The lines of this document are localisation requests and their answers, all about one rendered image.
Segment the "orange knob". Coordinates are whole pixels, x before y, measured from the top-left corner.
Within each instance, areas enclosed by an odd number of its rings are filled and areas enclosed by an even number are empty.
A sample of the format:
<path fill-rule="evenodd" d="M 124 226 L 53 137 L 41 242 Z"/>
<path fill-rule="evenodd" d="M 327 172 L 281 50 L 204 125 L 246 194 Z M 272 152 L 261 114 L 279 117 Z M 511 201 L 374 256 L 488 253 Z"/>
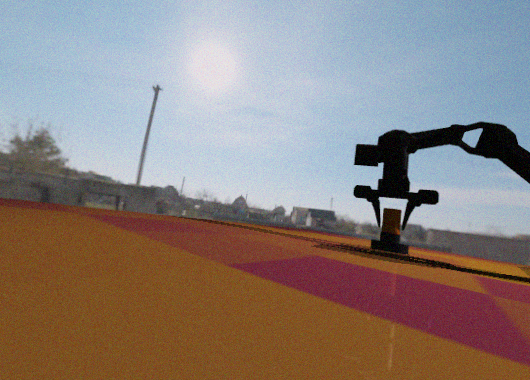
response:
<path fill-rule="evenodd" d="M 382 233 L 400 234 L 402 210 L 383 209 Z"/>

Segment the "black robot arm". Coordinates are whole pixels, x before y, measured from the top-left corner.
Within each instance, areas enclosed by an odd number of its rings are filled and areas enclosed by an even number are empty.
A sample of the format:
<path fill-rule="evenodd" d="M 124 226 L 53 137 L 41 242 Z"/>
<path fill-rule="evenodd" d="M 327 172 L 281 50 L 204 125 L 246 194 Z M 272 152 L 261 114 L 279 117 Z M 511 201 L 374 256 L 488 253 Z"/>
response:
<path fill-rule="evenodd" d="M 483 128 L 475 148 L 462 141 L 467 131 Z M 354 165 L 409 167 L 409 155 L 418 149 L 458 146 L 465 152 L 486 159 L 498 159 L 530 184 L 530 152 L 518 145 L 516 134 L 504 125 L 485 121 L 417 133 L 397 129 L 378 137 L 377 145 L 357 144 Z"/>

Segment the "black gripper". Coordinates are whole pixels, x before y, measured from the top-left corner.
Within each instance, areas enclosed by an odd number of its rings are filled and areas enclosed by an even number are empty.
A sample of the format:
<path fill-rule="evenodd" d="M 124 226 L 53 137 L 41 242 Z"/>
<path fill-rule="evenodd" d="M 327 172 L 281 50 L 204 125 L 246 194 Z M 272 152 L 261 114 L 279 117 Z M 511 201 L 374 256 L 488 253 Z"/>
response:
<path fill-rule="evenodd" d="M 381 190 L 371 189 L 370 186 L 356 185 L 354 196 L 371 202 L 375 212 L 378 228 L 380 228 L 379 197 L 408 199 L 402 230 L 406 228 L 408 218 L 415 207 L 421 204 L 436 205 L 438 192 L 436 190 L 421 190 L 418 193 L 407 192 L 408 167 L 402 165 L 387 165 L 383 167 Z"/>

